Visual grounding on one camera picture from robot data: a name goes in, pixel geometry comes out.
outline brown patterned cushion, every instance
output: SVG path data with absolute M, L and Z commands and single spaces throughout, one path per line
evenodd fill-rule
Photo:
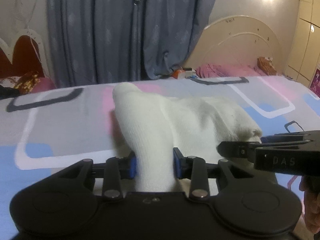
M 268 76 L 277 75 L 277 70 L 273 66 L 272 61 L 270 60 L 270 58 L 258 57 L 257 65 Z
M 7 88 L 13 88 L 20 77 L 7 77 L 7 78 L 0 78 L 0 85 Z
M 38 76 L 39 73 L 37 71 L 30 71 L 18 80 L 14 88 L 18 89 L 22 95 L 29 94 L 35 85 L 40 82 Z

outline white headboard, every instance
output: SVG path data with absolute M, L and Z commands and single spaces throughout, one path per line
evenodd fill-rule
M 274 32 L 255 18 L 231 16 L 204 29 L 184 66 L 193 69 L 206 63 L 255 66 L 261 56 L 272 57 L 274 67 L 282 73 L 282 51 Z

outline bedsheet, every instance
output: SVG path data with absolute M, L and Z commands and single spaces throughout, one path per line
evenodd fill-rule
M 248 77 L 247 83 L 239 80 L 134 84 L 142 91 L 170 97 L 227 97 L 257 122 L 263 135 L 320 129 L 320 98 L 300 83 L 281 76 Z M 9 203 L 19 190 L 84 158 L 103 163 L 109 157 L 129 153 L 113 112 L 114 86 L 56 89 L 0 101 L 0 239 L 10 239 L 17 233 Z M 299 177 L 276 177 L 302 200 Z

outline circular pad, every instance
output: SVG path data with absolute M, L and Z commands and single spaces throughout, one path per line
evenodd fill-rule
M 34 184 L 17 193 L 10 214 L 19 231 L 63 236 L 79 230 L 96 212 L 96 197 L 73 179 Z
M 249 236 L 287 233 L 301 215 L 301 203 L 294 193 L 256 178 L 228 185 L 212 205 L 224 224 Z

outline cushion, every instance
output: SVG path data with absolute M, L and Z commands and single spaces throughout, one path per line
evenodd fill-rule
M 204 64 L 196 69 L 196 74 L 201 78 L 220 77 L 212 66 L 212 64 Z
M 14 88 L 20 77 L 0 78 L 0 85 L 7 88 Z
M 263 72 L 262 69 L 260 69 L 258 66 L 255 66 L 254 71 L 257 72 L 260 76 L 268 76 L 266 73 Z
M 39 93 L 52 89 L 56 89 L 56 87 L 50 78 L 39 78 L 39 83 L 35 85 L 31 93 Z
M 226 77 L 255 77 L 260 76 L 252 67 L 243 65 L 214 65 L 215 71 Z
M 35 85 L 39 83 L 38 79 L 39 73 L 37 71 L 30 71 L 24 74 L 14 86 L 14 88 L 18 89 L 21 95 L 26 95 L 30 93 Z

